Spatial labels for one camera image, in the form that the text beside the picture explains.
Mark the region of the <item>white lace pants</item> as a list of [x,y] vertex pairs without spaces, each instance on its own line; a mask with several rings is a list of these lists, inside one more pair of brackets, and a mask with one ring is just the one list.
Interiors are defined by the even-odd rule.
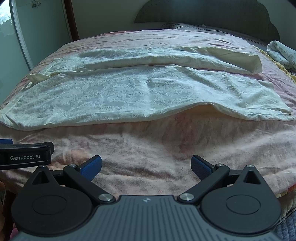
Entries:
[[250,121],[291,121],[257,54],[217,47],[94,49],[54,59],[1,110],[22,131],[152,121],[199,105]]

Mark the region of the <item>light blue folded blanket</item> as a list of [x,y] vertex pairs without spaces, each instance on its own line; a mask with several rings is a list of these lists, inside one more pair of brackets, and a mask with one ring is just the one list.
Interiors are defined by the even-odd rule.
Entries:
[[274,61],[279,62],[285,68],[295,71],[295,56],[296,51],[280,41],[271,41],[266,48],[267,54]]

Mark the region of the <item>dark upholstered headboard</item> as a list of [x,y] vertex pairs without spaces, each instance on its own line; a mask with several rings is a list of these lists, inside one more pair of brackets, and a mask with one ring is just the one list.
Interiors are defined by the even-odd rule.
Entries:
[[148,1],[135,23],[184,23],[217,27],[260,39],[280,41],[266,7],[258,1]]

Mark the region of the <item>glass wardrobe door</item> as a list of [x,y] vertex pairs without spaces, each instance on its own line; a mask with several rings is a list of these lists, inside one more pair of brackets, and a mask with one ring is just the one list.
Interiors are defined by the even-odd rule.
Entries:
[[63,1],[1,1],[1,102],[71,40]]

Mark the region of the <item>patterned pillow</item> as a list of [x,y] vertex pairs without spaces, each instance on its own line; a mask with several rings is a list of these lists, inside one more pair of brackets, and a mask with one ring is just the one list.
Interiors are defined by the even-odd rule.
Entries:
[[205,31],[222,31],[222,29],[219,28],[212,28],[207,27],[205,25],[190,25],[190,24],[184,24],[184,23],[164,23],[162,25],[163,29],[181,29],[181,30],[205,30]]

